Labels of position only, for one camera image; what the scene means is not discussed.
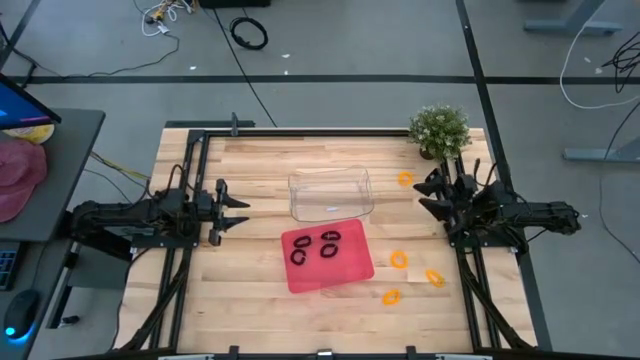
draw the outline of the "wire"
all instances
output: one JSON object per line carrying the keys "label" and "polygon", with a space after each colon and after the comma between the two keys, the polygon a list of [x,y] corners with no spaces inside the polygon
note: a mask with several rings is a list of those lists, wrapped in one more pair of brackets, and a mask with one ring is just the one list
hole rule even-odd
{"label": "wire", "polygon": [[40,255],[38,256],[38,261],[36,262],[36,272],[33,274],[33,279],[31,279],[31,289],[36,285],[36,280],[38,278],[38,272],[40,272],[40,262],[42,261],[42,255],[47,250],[47,246],[51,241],[47,241],[44,246],[42,246],[42,250],[40,250]]}
{"label": "wire", "polygon": [[273,117],[271,117],[271,114],[269,113],[269,110],[267,110],[266,106],[264,106],[264,104],[262,103],[262,100],[260,100],[260,97],[258,96],[258,93],[256,93],[256,90],[253,88],[253,85],[251,85],[251,81],[249,81],[249,77],[247,76],[247,73],[244,71],[244,68],[242,67],[242,64],[240,64],[240,60],[238,60],[238,56],[236,55],[236,51],[233,49],[233,46],[231,45],[231,41],[229,41],[229,37],[227,36],[227,33],[224,31],[224,26],[222,26],[222,23],[220,22],[220,17],[218,16],[218,12],[216,11],[216,9],[213,9],[213,14],[216,17],[215,22],[218,23],[218,25],[220,25],[220,30],[222,31],[222,35],[224,35],[224,39],[227,41],[227,45],[229,46],[229,49],[231,50],[231,53],[233,54],[233,58],[236,60],[236,64],[238,64],[238,68],[240,68],[240,72],[242,72],[242,76],[244,77],[244,80],[247,82],[247,85],[249,85],[249,88],[251,88],[251,92],[253,92],[253,95],[255,96],[256,100],[258,100],[258,103],[260,103],[260,106],[262,107],[262,110],[264,110],[265,114],[267,114],[267,117],[269,118],[269,120],[271,121],[271,124],[273,124],[273,127],[278,127],[278,125],[276,124],[276,122],[273,120]]}
{"label": "wire", "polygon": [[152,37],[152,36],[164,34],[164,33],[166,33],[168,31],[168,28],[167,28],[167,31],[164,31],[164,32],[162,30],[160,30],[160,27],[165,27],[166,28],[166,26],[164,25],[164,23],[162,21],[155,20],[155,19],[153,20],[152,25],[153,24],[158,24],[157,25],[158,31],[156,31],[154,33],[151,33],[151,34],[147,33],[145,31],[145,25],[147,25],[147,20],[148,19],[153,19],[152,17],[147,16],[147,14],[151,10],[157,9],[157,8],[162,8],[162,7],[166,6],[165,12],[167,13],[167,15],[169,15],[169,20],[175,22],[176,20],[178,20],[178,13],[176,12],[175,9],[185,9],[186,8],[188,12],[192,12],[193,11],[193,9],[186,2],[184,2],[184,0],[182,0],[182,3],[184,4],[184,6],[182,6],[180,4],[176,4],[175,1],[163,0],[162,2],[160,2],[160,4],[152,6],[149,9],[146,9],[145,11],[143,11],[142,12],[142,25],[141,25],[142,26],[141,27],[142,35],[147,36],[147,37]]}
{"label": "wire", "polygon": [[[636,37],[638,37],[638,35],[640,35],[640,32],[637,32],[631,37],[631,39],[622,44],[618,48],[618,50],[616,50],[613,58],[602,65],[602,67],[613,66],[614,68],[616,68],[614,76],[616,93],[618,94],[622,92],[625,85],[629,81],[631,74],[633,74],[633,71],[636,69],[638,62],[640,61],[638,60],[640,58],[640,47],[638,47],[638,45],[640,45],[640,41],[636,41],[633,44],[629,45],[629,43],[632,42]],[[622,56],[624,56],[629,51],[635,51],[635,55],[627,58],[622,58]],[[627,75],[621,79],[619,75],[622,75],[624,73],[627,73]]]}
{"label": "wire", "polygon": [[93,170],[89,170],[89,169],[83,169],[82,171],[86,171],[86,172],[88,172],[88,173],[91,173],[91,174],[94,174],[94,175],[100,176],[101,178],[103,178],[103,179],[107,180],[111,185],[113,185],[113,187],[114,187],[114,188],[116,188],[116,189],[120,192],[120,194],[121,194],[125,199],[127,199],[127,202],[129,202],[129,204],[132,204],[131,199],[129,199],[129,198],[127,197],[127,195],[124,193],[124,191],[122,191],[122,189],[120,189],[120,188],[118,187],[118,185],[116,185],[113,181],[111,181],[111,179],[109,179],[109,178],[108,178],[108,177],[106,177],[105,175],[100,174],[100,173],[99,173],[99,172],[97,172],[97,171],[93,171]]}
{"label": "wire", "polygon": [[607,107],[612,107],[612,106],[620,106],[620,105],[625,105],[625,104],[629,104],[631,102],[634,102],[638,99],[640,99],[640,95],[635,96],[629,100],[625,100],[623,102],[618,102],[618,103],[611,103],[611,104],[603,104],[603,105],[596,105],[596,106],[586,106],[586,105],[580,105],[575,103],[573,100],[571,100],[569,98],[569,95],[567,95],[567,91],[564,89],[564,84],[562,82],[562,78],[564,77],[564,73],[567,70],[567,64],[569,63],[569,58],[571,57],[571,52],[573,51],[573,47],[576,44],[576,41],[578,41],[578,38],[580,37],[580,35],[582,35],[582,32],[584,31],[584,29],[587,27],[587,25],[589,24],[589,22],[591,21],[591,19],[593,19],[594,16],[596,16],[596,14],[598,13],[598,11],[600,11],[600,9],[602,9],[602,6],[600,6],[594,13],[593,15],[591,15],[591,17],[584,22],[584,24],[582,25],[582,28],[580,28],[580,31],[578,31],[578,33],[576,34],[576,37],[573,39],[573,41],[571,42],[571,46],[569,46],[569,51],[567,52],[567,57],[564,59],[564,65],[562,65],[562,71],[560,72],[560,90],[562,90],[562,94],[564,95],[564,98],[567,99],[567,101],[579,108],[579,109],[583,109],[583,110],[596,110],[596,109],[604,109]]}
{"label": "wire", "polygon": [[[622,127],[624,126],[624,124],[626,124],[627,120],[629,120],[629,118],[631,118],[631,115],[636,111],[636,109],[638,108],[638,106],[640,106],[640,101],[638,101],[636,103],[636,105],[631,109],[631,111],[629,111],[629,113],[627,114],[627,116],[624,118],[624,120],[622,120],[622,122],[620,123],[620,125],[618,125],[618,128],[616,129],[616,131],[613,133],[613,136],[611,137],[611,141],[609,141],[609,146],[607,146],[607,150],[604,153],[604,158],[606,159],[607,156],[609,155],[609,151],[611,151],[611,147],[613,146],[613,142],[615,141],[616,137],[618,136],[618,133],[620,132],[620,130],[622,129]],[[617,241],[620,245],[622,245],[622,247],[627,250],[629,252],[629,254],[631,254],[631,256],[633,256],[633,258],[640,264],[640,258],[638,258],[638,255],[636,255],[635,251],[631,250],[631,248],[629,248],[629,246],[627,246],[627,244],[625,244],[622,240],[620,240],[620,238],[618,238],[613,231],[611,231],[611,229],[609,229],[609,226],[607,225],[606,220],[604,219],[604,215],[603,215],[603,211],[602,211],[602,203],[603,203],[603,190],[602,190],[602,168],[600,168],[600,175],[599,175],[599,179],[598,179],[598,213],[600,214],[600,221],[602,221],[602,227],[605,229],[605,231],[607,233],[609,233],[609,235],[615,240]]]}
{"label": "wire", "polygon": [[211,16],[211,14],[209,14],[209,13],[208,13],[204,8],[202,9],[202,12],[203,12],[205,15],[207,15],[207,17],[208,17],[209,19],[211,19],[212,21],[214,21],[214,22],[218,23],[218,25],[220,25],[220,27],[221,27],[224,31],[231,32],[231,30],[229,30],[229,28],[227,28],[227,27],[225,27],[224,25],[222,25],[222,23],[221,23],[220,21],[216,20],[216,18],[214,18],[213,16]]}
{"label": "wire", "polygon": [[138,12],[142,15],[144,15],[144,11],[142,11],[142,9],[140,9],[140,6],[138,6],[138,2],[136,0],[133,0],[133,6],[136,7],[136,9],[138,9]]}
{"label": "wire", "polygon": [[[242,38],[242,36],[236,34],[236,28],[240,24],[249,23],[255,26],[262,33],[262,42],[258,45],[252,45],[250,41],[246,41]],[[236,44],[242,46],[245,49],[249,50],[262,50],[269,43],[269,34],[267,34],[267,29],[262,26],[256,19],[252,19],[250,17],[237,17],[231,21],[229,24],[229,32],[231,33],[231,38]]]}
{"label": "wire", "polygon": [[[136,257],[133,258],[133,260],[131,260],[131,262],[129,263],[129,266],[127,267],[127,275],[124,278],[125,285],[127,284],[127,279],[129,278],[129,272],[131,271],[131,267],[133,267],[133,264],[135,264],[136,261],[138,261],[138,259],[140,259],[142,255],[146,254],[150,249],[151,248],[142,250]],[[116,331],[115,331],[115,334],[113,334],[113,340],[111,341],[111,346],[109,347],[107,352],[109,352],[115,346],[116,339],[118,338],[118,333],[120,332],[120,310],[122,309],[123,301],[124,301],[124,293],[122,294],[122,299],[120,299],[120,303],[118,303],[118,310],[116,311]]]}
{"label": "wire", "polygon": [[177,169],[180,169],[180,172],[182,172],[182,174],[184,175],[184,168],[182,168],[182,166],[178,164],[173,165],[173,167],[171,168],[171,173],[169,174],[169,181],[167,182],[167,188],[164,191],[165,196],[169,192],[169,189],[171,188],[171,183],[173,182],[173,174],[176,172]]}
{"label": "wire", "polygon": [[69,79],[69,78],[83,78],[83,77],[94,77],[94,76],[97,76],[97,75],[102,75],[102,76],[112,76],[112,75],[115,75],[115,74],[121,73],[121,72],[123,72],[123,71],[133,71],[133,70],[138,70],[138,69],[142,69],[142,68],[145,68],[145,67],[148,67],[148,66],[153,66],[153,65],[159,64],[159,63],[161,63],[164,59],[166,59],[166,58],[167,58],[167,57],[169,57],[170,55],[172,55],[172,54],[174,54],[174,53],[178,52],[178,50],[180,50],[180,39],[179,39],[178,37],[173,36],[173,35],[170,35],[170,34],[164,34],[164,36],[166,36],[166,37],[170,37],[170,38],[172,38],[172,39],[174,39],[174,40],[176,41],[176,47],[175,47],[175,49],[173,49],[173,50],[169,51],[168,53],[164,54],[160,59],[158,59],[158,60],[156,60],[156,61],[152,61],[152,62],[144,63],[144,64],[142,64],[142,65],[138,65],[138,66],[134,66],[134,67],[121,68],[121,69],[117,69],[117,70],[114,70],[114,71],[111,71],[111,72],[102,72],[102,71],[98,71],[98,72],[91,73],[91,74],[89,74],[89,75],[82,75],[82,74],[61,75],[60,73],[58,73],[58,72],[56,72],[56,71],[54,71],[54,70],[52,70],[52,69],[49,69],[49,68],[47,68],[47,67],[43,66],[42,64],[40,64],[38,61],[36,61],[36,60],[35,60],[34,58],[32,58],[31,56],[29,56],[29,55],[27,55],[27,54],[25,54],[25,53],[21,52],[20,50],[18,50],[18,49],[15,47],[15,45],[14,45],[14,44],[12,44],[12,43],[10,42],[10,39],[9,39],[9,37],[7,36],[7,33],[5,32],[5,30],[4,30],[4,28],[2,27],[2,24],[1,24],[1,23],[0,23],[0,33],[1,33],[1,35],[2,35],[2,38],[3,38],[3,39],[5,40],[5,42],[7,43],[7,46],[8,46],[8,47],[11,47],[12,51],[13,51],[14,53],[16,53],[18,56],[20,56],[20,57],[22,57],[23,59],[25,59],[25,60],[27,60],[27,61],[31,62],[31,63],[32,63],[32,64],[34,64],[34,65],[36,65],[38,68],[40,68],[40,69],[42,69],[42,70],[44,70],[44,71],[47,71],[47,72],[49,72],[49,73],[51,73],[51,74],[54,74],[54,75],[56,75],[57,77],[62,78],[62,79]]}
{"label": "wire", "polygon": [[547,231],[547,229],[542,229],[539,233],[537,233],[537,234],[533,235],[532,237],[530,237],[529,239],[527,239],[527,242],[531,242],[532,240],[534,240],[538,236],[542,235],[542,233],[544,233],[545,231]]}
{"label": "wire", "polygon": [[497,162],[491,165],[491,169],[489,170],[489,175],[487,175],[487,181],[484,182],[484,187],[487,187],[487,185],[489,185],[489,181],[491,181],[491,175],[493,174],[493,171],[496,169],[496,165],[498,165]]}
{"label": "wire", "polygon": [[139,173],[139,172],[137,172],[135,170],[131,170],[131,169],[125,168],[124,166],[118,165],[118,164],[114,163],[113,161],[107,160],[107,159],[103,158],[100,154],[98,154],[98,153],[96,153],[94,151],[91,152],[91,157],[93,159],[95,159],[96,161],[102,163],[103,165],[107,166],[107,167],[110,167],[110,168],[112,168],[114,170],[118,170],[120,172],[127,173],[127,174],[129,174],[129,175],[131,175],[131,176],[133,176],[135,178],[138,178],[138,179],[141,179],[141,180],[148,180],[150,178],[147,175]]}

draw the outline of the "black metal frame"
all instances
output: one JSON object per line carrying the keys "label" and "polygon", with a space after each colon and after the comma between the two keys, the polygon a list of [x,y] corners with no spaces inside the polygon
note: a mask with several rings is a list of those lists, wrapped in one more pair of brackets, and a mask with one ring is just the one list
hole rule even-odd
{"label": "black metal frame", "polygon": [[[200,158],[196,170],[196,181],[193,186],[194,193],[202,190],[204,174],[206,169],[207,157],[209,152],[209,143],[216,136],[230,137],[261,137],[261,136],[381,136],[381,137],[406,137],[408,131],[406,129],[238,129],[237,118],[233,117],[232,122],[216,122],[216,125],[231,125],[225,129],[215,130],[190,130],[187,136],[187,147],[183,161],[185,171],[180,178],[180,188],[187,188],[187,181],[191,170],[191,162],[195,145],[200,142]],[[464,167],[461,156],[455,160],[455,169],[457,174],[464,173]],[[446,175],[448,181],[451,181],[449,173],[449,164],[444,162],[441,164],[442,173]],[[474,355],[492,356],[494,359],[575,359],[575,360],[596,360],[611,359],[609,356],[585,355],[571,353],[556,353],[549,351],[541,351],[534,349],[526,342],[522,341],[515,331],[509,327],[507,321],[500,314],[500,311],[491,301],[489,292],[488,278],[482,257],[482,245],[478,244],[466,252],[466,249],[455,248],[458,269],[460,272],[461,287],[464,297],[465,310],[469,325],[469,335],[471,338]],[[474,276],[467,256],[473,255],[477,277]],[[160,292],[156,307],[152,310],[149,317],[145,320],[143,326],[136,332],[134,337],[122,348],[103,355],[95,355],[89,357],[81,357],[82,359],[153,359],[158,356],[178,355],[177,347],[180,335],[180,327],[182,325],[182,313],[186,297],[186,288],[188,283],[189,266],[191,263],[192,249],[184,249],[182,253],[182,261],[174,277],[170,280],[175,260],[175,250],[167,249],[165,262],[163,265]],[[162,318],[164,312],[175,296],[175,308],[170,328],[169,344],[167,347],[159,348],[160,329],[162,328]],[[483,347],[480,338],[480,329],[475,309],[474,296],[479,300],[484,308],[489,328],[490,347]],[[500,348],[500,336],[498,331],[502,332],[505,339],[509,343],[511,349]],[[149,349],[140,350],[146,339],[151,336]],[[318,350],[317,354],[240,354],[238,346],[229,347],[226,354],[210,354],[215,359],[225,360],[282,360],[282,359],[324,359],[324,360],[347,360],[347,359],[367,359],[367,360],[424,360],[424,359],[442,359],[440,354],[434,353],[417,353],[415,346],[407,346],[406,353],[403,354],[333,354],[330,350]]]}
{"label": "black metal frame", "polygon": [[[244,128],[237,131],[237,128],[235,126],[230,128],[233,133],[237,133],[239,136],[242,136],[242,137],[261,137],[261,136],[406,137],[408,135],[408,131],[406,129],[272,129],[272,128],[247,129],[247,128]],[[182,174],[182,177],[180,179],[180,187],[182,189],[185,189],[187,186],[187,179],[190,172],[189,170],[191,169],[191,160],[193,158],[193,152],[195,151],[195,144],[200,142],[201,143],[200,157],[199,157],[198,167],[196,171],[196,182],[193,188],[194,188],[194,192],[202,190],[202,183],[204,179],[206,162],[207,162],[207,157],[209,152],[209,143],[211,139],[216,136],[229,137],[232,135],[228,129],[190,130],[189,131],[189,134],[187,136],[187,147],[185,150],[184,162],[182,164],[183,168],[185,169],[185,172]],[[456,166],[457,173],[459,174],[464,173],[464,166],[463,166],[461,157],[459,157],[455,161],[455,166]],[[451,175],[449,173],[448,164],[446,162],[443,163],[441,165],[441,168],[443,173],[450,178]],[[480,329],[478,326],[478,320],[477,320],[476,309],[475,309],[475,301],[473,299],[473,294],[475,292],[469,286],[468,280],[464,276],[464,274],[466,273],[465,270],[468,268],[468,262],[466,259],[467,253],[465,253],[464,249],[456,249],[455,251],[457,255],[456,258],[458,261],[458,268],[460,270],[460,278],[461,278],[462,292],[463,292],[464,303],[465,303],[465,310],[467,312],[469,333],[471,337],[471,343],[475,351],[477,349],[482,348],[482,342],[480,338]],[[476,267],[479,289],[482,290],[484,294],[487,295],[488,300],[490,302],[491,295],[489,292],[488,278],[487,278],[486,268],[484,266],[484,259],[482,257],[482,250],[480,249],[480,247],[477,247],[477,248],[474,248],[472,252],[473,252],[473,257],[474,257],[474,262]],[[180,267],[182,268],[183,264],[186,264],[187,267],[182,269],[182,271],[186,271],[187,275],[189,271],[188,265],[190,264],[190,261],[191,261],[191,255],[192,255],[191,249],[183,250],[182,262]],[[169,295],[166,293],[166,289],[168,286],[170,274],[172,272],[174,257],[175,257],[175,250],[168,249],[167,255],[165,257],[163,270],[162,270],[158,304],[160,304],[163,301],[166,301],[165,297]],[[177,348],[177,345],[178,345],[180,326],[182,324],[182,311],[183,311],[185,295],[186,295],[186,286],[187,284],[185,282],[184,284],[181,285],[181,287],[178,289],[176,293],[176,306],[174,308],[173,320],[171,324],[171,332],[169,337],[169,347],[173,349]],[[494,317],[492,317],[490,313],[491,313],[491,310],[487,311],[485,308],[485,316],[486,316],[487,324],[489,327],[489,338],[490,338],[491,348],[499,349],[500,336],[498,332],[498,327],[496,326],[495,320],[494,320],[495,314],[494,314]],[[161,327],[162,327],[162,321],[160,319],[160,321],[156,323],[156,326],[153,329],[152,338],[151,338],[152,342],[150,343],[150,348],[158,347]],[[433,354],[415,354],[415,355],[416,356],[419,355],[419,358],[433,358],[434,356]],[[249,358],[247,356],[249,355],[242,355],[242,358]],[[267,355],[267,354],[260,355],[260,358],[263,358],[262,356],[265,356],[265,358],[268,358],[268,356],[271,356],[271,355]],[[288,357],[289,355],[273,354],[273,356],[275,356],[275,358],[282,359],[282,358]],[[348,357],[345,357],[348,355],[341,354],[340,356],[341,358],[348,358]],[[382,356],[380,358],[385,358],[385,359],[406,359],[407,358],[407,354],[396,354],[396,355],[367,354],[365,356],[370,359],[378,358],[379,356]]]}

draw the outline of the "metal bracket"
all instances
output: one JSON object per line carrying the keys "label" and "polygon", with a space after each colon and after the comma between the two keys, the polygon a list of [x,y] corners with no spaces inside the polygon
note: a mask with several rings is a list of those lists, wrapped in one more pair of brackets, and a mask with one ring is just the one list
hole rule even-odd
{"label": "metal bracket", "polygon": [[418,351],[415,346],[407,346],[407,360],[418,360]]}
{"label": "metal bracket", "polygon": [[190,130],[187,135],[187,145],[194,144],[196,141],[199,141],[204,136],[204,130]]}
{"label": "metal bracket", "polygon": [[78,253],[69,252],[67,258],[64,260],[64,266],[68,269],[73,269],[78,263]]}
{"label": "metal bracket", "polygon": [[213,354],[161,356],[158,360],[213,360]]}
{"label": "metal bracket", "polygon": [[240,353],[240,346],[238,345],[229,346],[229,356],[227,356],[227,360],[238,360],[239,353]]}
{"label": "metal bracket", "polygon": [[238,136],[238,116],[236,113],[231,113],[231,136]]}
{"label": "metal bracket", "polygon": [[483,355],[459,355],[459,354],[436,354],[436,360],[492,360],[492,356]]}

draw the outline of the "gray desk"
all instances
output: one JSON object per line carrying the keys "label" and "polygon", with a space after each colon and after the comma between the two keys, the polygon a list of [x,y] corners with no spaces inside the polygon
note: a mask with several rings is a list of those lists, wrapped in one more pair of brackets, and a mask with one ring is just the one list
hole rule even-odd
{"label": "gray desk", "polygon": [[29,244],[20,264],[12,291],[0,292],[0,321],[4,312],[20,291],[30,288],[41,251],[38,278],[34,288],[40,293],[33,334],[22,345],[10,344],[0,335],[0,357],[3,360],[26,359],[55,291],[73,243],[56,238],[55,234],[69,199],[82,173],[105,114],[94,110],[54,109],[62,123],[44,144],[48,174],[29,199],[29,203],[12,222],[0,225],[0,239],[39,241]]}
{"label": "gray desk", "polygon": [[[55,234],[105,114],[95,110],[54,110],[62,117],[51,139],[43,144],[47,177],[27,206],[12,221],[0,224],[0,241],[48,241]],[[0,141],[8,136],[0,133]]]}

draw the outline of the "computer screen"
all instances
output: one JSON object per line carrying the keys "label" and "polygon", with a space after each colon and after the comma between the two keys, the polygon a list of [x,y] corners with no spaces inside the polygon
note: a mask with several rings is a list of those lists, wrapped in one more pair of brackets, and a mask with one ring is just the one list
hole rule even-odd
{"label": "computer screen", "polygon": [[60,118],[0,74],[0,129],[60,122]]}

